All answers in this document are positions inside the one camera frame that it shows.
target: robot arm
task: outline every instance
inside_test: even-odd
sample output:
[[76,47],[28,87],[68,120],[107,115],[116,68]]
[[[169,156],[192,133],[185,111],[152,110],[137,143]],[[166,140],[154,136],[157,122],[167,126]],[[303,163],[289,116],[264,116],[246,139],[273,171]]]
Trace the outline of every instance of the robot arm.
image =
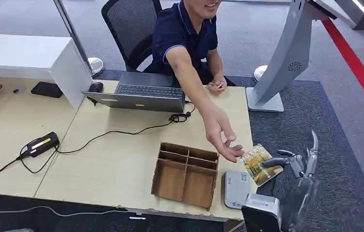
[[262,162],[265,167],[290,165],[296,181],[282,203],[270,196],[248,195],[242,207],[248,231],[303,231],[304,222],[312,208],[319,183],[314,178],[319,143],[316,133],[313,130],[311,133],[314,142],[313,148],[307,149],[306,165],[301,155],[286,150],[278,150],[277,153],[287,157],[275,157]]

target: power adapter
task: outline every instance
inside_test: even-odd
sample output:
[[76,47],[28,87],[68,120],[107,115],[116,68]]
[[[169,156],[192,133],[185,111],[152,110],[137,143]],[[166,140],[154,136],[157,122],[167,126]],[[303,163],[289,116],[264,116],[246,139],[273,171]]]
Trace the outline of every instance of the power adapter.
[[55,132],[51,132],[41,138],[35,139],[28,143],[21,152],[21,159],[26,157],[37,157],[40,154],[48,151],[53,147],[58,147],[60,145],[60,141]]

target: desk surface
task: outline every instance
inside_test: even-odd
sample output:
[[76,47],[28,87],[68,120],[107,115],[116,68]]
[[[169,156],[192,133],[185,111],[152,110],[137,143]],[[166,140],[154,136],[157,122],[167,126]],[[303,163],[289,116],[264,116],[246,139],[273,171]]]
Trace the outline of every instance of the desk surface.
[[[75,117],[68,100],[33,95],[30,90],[38,80],[0,78],[0,168],[18,157],[20,149],[31,140],[55,131],[60,140],[66,134]],[[14,94],[16,86],[26,90]],[[35,159],[25,159],[27,165],[38,170],[53,151]],[[37,174],[31,174],[20,162],[15,162],[0,173],[0,194],[33,197],[48,166]]]
[[[117,81],[103,81],[104,92],[113,92]],[[212,100],[228,114],[244,150],[252,148],[245,89],[228,87]],[[192,110],[186,105],[185,110]],[[168,122],[170,113],[113,109],[90,101],[81,105],[62,143],[62,151],[76,150],[95,136],[111,130],[139,131]],[[160,142],[215,151],[206,140],[202,118],[195,111],[185,123],[151,129],[140,135],[113,133],[73,154],[59,154],[53,161],[35,198],[124,207],[143,213],[226,220],[240,218],[240,210],[224,205],[222,175],[227,170],[246,171],[241,161],[230,163],[220,157],[217,185],[210,211],[151,195],[151,184]]]

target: laptop keyboard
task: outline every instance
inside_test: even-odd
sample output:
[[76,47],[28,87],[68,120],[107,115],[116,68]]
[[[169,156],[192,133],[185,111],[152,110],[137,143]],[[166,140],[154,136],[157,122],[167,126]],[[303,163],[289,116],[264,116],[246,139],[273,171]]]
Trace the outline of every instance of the laptop keyboard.
[[161,98],[179,98],[181,101],[183,99],[182,89],[172,87],[120,85],[116,93]]

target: laptop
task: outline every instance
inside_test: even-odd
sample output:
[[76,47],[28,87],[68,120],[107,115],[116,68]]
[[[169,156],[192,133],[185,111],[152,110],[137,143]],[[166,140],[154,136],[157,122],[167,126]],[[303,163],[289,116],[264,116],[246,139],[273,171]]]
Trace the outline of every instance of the laptop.
[[125,72],[114,93],[83,92],[111,108],[183,113],[185,94],[172,76]]

